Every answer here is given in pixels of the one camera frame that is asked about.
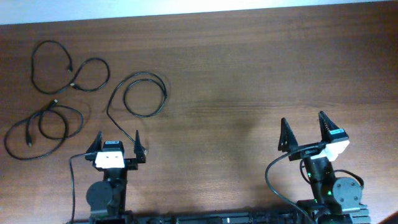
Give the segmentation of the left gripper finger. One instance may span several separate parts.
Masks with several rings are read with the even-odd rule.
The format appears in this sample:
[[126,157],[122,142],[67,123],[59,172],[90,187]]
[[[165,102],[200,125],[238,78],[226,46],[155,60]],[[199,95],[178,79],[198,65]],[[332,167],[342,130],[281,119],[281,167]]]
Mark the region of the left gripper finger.
[[103,133],[102,131],[99,131],[93,143],[86,150],[85,159],[87,161],[95,160],[97,153],[101,151],[102,139],[103,139]]
[[139,131],[136,131],[136,139],[134,142],[134,153],[136,155],[137,163],[143,164],[146,163],[146,148],[144,148],[141,144],[141,140],[139,137]]

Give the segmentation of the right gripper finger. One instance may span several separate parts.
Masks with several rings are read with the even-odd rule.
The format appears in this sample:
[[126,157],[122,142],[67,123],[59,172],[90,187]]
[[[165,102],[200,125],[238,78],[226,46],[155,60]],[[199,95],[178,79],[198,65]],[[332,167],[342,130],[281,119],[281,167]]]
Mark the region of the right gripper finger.
[[290,125],[285,118],[282,118],[278,150],[282,152],[293,152],[296,151],[298,147],[298,142]]
[[320,123],[321,141],[327,143],[338,142],[338,134],[333,134],[332,131],[340,130],[339,127],[325,114],[324,111],[318,113]]

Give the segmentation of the black usb cable silver plug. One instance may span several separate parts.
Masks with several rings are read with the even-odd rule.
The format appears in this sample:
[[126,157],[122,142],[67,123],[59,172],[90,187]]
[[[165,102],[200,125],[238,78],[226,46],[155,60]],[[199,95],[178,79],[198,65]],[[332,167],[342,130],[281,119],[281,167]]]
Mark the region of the black usb cable silver plug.
[[[65,91],[67,88],[73,88],[74,90],[91,93],[91,92],[95,92],[95,91],[98,91],[98,90],[102,89],[109,82],[109,79],[111,78],[111,69],[110,69],[110,66],[109,66],[108,62],[105,61],[102,58],[99,58],[99,57],[91,57],[91,58],[86,59],[83,63],[80,64],[80,66],[78,67],[77,71],[73,74],[72,78],[67,82],[66,85],[60,87],[57,90],[52,90],[52,91],[47,91],[47,90],[44,90],[44,89],[40,88],[38,86],[38,84],[36,83],[36,81],[35,81],[35,58],[36,58],[36,54],[39,51],[39,49],[43,45],[46,45],[46,44],[56,45],[63,51],[63,53],[66,55],[66,57],[68,59],[68,64],[66,66],[66,71],[68,73],[73,73],[73,60],[72,60],[72,57],[71,57],[69,51],[67,50],[67,48],[63,44],[61,44],[60,42],[58,42],[56,40],[51,40],[51,39],[43,40],[43,41],[39,42],[33,48],[33,51],[32,51],[31,56],[30,56],[30,81],[33,84],[34,88],[39,93],[42,93],[42,94],[45,94],[45,95],[56,95],[56,94],[59,94],[59,93]],[[89,63],[91,63],[91,62],[100,62],[100,63],[102,63],[105,66],[105,68],[106,68],[106,78],[104,79],[104,81],[99,86],[87,89],[87,88],[83,88],[80,85],[78,85],[76,83],[76,80],[77,80],[79,74],[84,69],[84,67],[86,65],[88,65]]]

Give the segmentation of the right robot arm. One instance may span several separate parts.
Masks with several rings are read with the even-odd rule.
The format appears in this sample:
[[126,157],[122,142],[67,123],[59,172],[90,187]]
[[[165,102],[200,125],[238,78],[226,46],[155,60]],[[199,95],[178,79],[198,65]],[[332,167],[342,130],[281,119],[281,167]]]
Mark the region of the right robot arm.
[[291,204],[304,223],[358,223],[369,222],[367,206],[361,203],[364,181],[347,170],[333,168],[332,162],[349,145],[349,136],[325,112],[318,113],[321,140],[299,145],[285,118],[281,119],[278,150],[290,161],[299,161],[300,173],[310,185],[313,198],[294,203],[285,196],[275,194]]

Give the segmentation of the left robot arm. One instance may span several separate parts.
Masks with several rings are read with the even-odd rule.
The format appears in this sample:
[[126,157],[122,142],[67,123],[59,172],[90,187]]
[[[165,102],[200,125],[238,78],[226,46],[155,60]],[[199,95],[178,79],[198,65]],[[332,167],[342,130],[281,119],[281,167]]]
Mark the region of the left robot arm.
[[90,206],[90,223],[134,223],[134,215],[125,209],[127,173],[138,170],[146,163],[146,149],[142,146],[139,132],[134,143],[135,158],[124,157],[121,141],[102,141],[102,132],[86,151],[85,159],[103,173],[103,180],[95,182],[86,192]]

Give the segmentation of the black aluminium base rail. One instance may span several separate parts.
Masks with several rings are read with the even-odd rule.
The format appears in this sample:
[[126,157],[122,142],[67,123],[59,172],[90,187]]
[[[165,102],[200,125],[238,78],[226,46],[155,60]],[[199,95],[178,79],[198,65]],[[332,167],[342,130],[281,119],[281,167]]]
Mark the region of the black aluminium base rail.
[[265,224],[265,223],[371,223],[369,210],[361,205],[360,211],[345,215],[324,214],[310,221],[292,209],[254,210],[249,212],[169,214],[169,215],[125,215],[108,218],[87,218],[73,223],[132,223],[132,224]]

